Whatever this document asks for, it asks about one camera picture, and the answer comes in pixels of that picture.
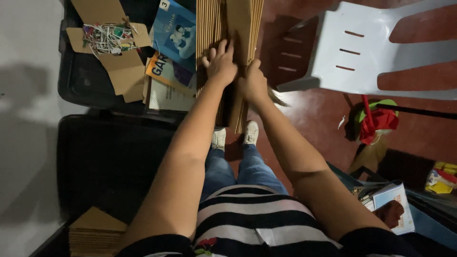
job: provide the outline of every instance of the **white wall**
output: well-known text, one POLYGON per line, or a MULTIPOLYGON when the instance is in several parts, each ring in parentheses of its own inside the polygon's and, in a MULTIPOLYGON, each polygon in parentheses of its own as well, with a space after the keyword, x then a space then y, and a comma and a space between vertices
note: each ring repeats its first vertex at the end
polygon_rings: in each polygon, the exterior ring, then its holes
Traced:
POLYGON ((62 224, 57 125, 87 109, 57 93, 62 18, 58 0, 0 0, 0 256, 30 255, 62 224))

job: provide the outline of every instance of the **shoe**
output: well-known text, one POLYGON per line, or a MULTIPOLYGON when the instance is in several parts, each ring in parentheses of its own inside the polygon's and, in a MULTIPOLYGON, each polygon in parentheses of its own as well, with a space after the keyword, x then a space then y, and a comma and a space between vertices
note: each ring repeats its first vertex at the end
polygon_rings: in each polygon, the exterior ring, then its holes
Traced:
POLYGON ((257 122, 251 120, 246 126, 246 133, 244 134, 243 144, 253 144, 257 143, 257 138, 259 137, 259 125, 257 122))
POLYGON ((213 132, 213 139, 211 140, 211 147, 213 149, 221 149, 225 151, 225 128, 214 131, 213 132))

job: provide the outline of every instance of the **jeans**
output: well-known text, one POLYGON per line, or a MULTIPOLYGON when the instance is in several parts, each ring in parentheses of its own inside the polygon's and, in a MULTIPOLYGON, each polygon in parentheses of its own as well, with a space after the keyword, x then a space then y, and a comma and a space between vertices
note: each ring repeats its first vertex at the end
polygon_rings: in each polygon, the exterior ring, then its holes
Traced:
POLYGON ((213 148, 209 150, 205 161, 205 182, 200 202, 217 190, 233 185, 267 186, 280 194, 289 195, 252 144, 243 144, 243 160, 239 164, 238 181, 230 164, 224 159, 224 151, 213 148))

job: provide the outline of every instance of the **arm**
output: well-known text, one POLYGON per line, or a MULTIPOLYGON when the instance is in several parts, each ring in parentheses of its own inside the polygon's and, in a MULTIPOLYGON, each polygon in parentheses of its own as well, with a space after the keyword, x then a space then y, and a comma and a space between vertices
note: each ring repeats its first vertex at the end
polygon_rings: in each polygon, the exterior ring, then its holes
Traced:
POLYGON ((192 237, 205 178, 205 159, 224 88, 237 72, 232 63, 233 44, 227 41, 204 59, 208 81, 176 131, 157 175, 119 249, 146 237, 177 234, 192 237))
POLYGON ((244 96, 262 119, 268 140, 298 198, 334 240, 364 227, 389 228, 363 206, 330 170, 322 155, 292 126, 269 99, 266 78, 254 60, 241 78, 244 96))

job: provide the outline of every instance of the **white plastic chair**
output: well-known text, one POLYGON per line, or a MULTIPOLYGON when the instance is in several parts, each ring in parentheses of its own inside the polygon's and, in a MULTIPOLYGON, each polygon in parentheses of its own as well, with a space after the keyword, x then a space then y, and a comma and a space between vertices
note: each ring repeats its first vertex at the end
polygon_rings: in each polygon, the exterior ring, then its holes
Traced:
MULTIPOLYGON (((385 91, 377 87, 382 73, 457 60, 457 40, 391 43, 390 33, 406 16, 457 4, 457 0, 423 0, 395 9, 377 9, 341 2, 319 17, 306 75, 277 86, 278 91, 326 88, 354 94, 457 100, 457 89, 385 91)), ((289 31, 303 27, 303 21, 289 31)))

